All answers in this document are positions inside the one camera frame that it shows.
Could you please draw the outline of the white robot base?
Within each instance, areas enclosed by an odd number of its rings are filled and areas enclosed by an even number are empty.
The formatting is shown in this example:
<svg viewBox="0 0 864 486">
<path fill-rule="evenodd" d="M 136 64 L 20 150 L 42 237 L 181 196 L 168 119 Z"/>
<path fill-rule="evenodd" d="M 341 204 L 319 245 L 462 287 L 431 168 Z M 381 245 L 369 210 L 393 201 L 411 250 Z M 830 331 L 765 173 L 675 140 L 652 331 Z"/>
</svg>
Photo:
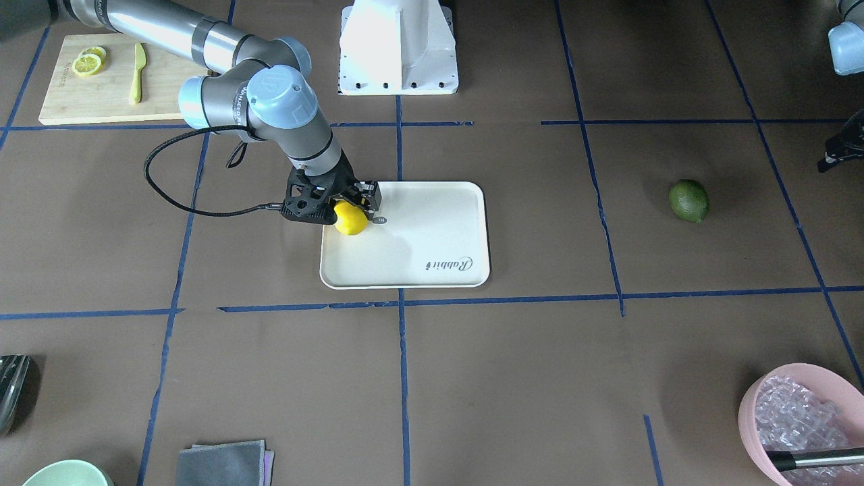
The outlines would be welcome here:
<svg viewBox="0 0 864 486">
<path fill-rule="evenodd" d="M 340 19 L 340 95 L 458 92 L 452 7 L 439 1 L 355 1 Z"/>
</svg>

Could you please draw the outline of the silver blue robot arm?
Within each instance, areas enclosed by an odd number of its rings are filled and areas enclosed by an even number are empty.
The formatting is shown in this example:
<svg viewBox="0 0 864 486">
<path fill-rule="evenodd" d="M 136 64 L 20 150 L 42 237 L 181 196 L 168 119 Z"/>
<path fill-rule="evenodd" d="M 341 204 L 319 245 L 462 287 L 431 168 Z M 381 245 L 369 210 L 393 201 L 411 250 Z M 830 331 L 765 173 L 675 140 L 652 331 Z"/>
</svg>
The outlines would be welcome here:
<svg viewBox="0 0 864 486">
<path fill-rule="evenodd" d="M 74 20 L 126 34 L 207 68 L 182 84 L 178 107 L 191 132 L 235 134 L 228 165 L 238 165 L 253 142 L 271 141 L 291 163 L 281 202 L 250 207 L 285 219 L 333 225 L 337 206 L 375 221 L 381 197 L 374 181 L 355 178 L 348 157 L 322 113 L 306 77 L 311 56 L 287 36 L 266 40 L 172 1 L 47 1 L 49 22 Z"/>
</svg>

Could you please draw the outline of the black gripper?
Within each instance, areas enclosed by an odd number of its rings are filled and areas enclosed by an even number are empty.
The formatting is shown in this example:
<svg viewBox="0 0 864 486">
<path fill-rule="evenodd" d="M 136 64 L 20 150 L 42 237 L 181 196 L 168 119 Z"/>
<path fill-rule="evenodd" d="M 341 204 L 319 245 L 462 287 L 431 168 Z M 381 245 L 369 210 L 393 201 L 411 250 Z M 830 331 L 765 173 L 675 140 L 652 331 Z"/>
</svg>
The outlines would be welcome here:
<svg viewBox="0 0 864 486">
<path fill-rule="evenodd" d="M 356 178 L 352 168 L 333 168 L 325 174 L 306 175 L 291 169 L 281 216 L 289 221 L 334 224 L 334 206 L 344 202 L 365 212 L 370 224 L 385 225 L 387 218 L 376 215 L 381 206 L 379 184 Z"/>
</svg>

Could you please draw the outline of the second robot arm light blue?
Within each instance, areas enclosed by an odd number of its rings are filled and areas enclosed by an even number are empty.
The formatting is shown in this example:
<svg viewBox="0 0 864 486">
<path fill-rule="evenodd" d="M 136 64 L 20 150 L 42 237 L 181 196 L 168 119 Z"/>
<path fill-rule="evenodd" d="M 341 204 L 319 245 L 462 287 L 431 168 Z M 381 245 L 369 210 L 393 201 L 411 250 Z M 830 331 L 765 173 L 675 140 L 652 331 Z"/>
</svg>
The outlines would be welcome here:
<svg viewBox="0 0 864 486">
<path fill-rule="evenodd" d="M 863 72 L 863 1 L 836 1 L 839 25 L 830 29 L 829 46 L 834 73 L 840 76 Z"/>
</svg>

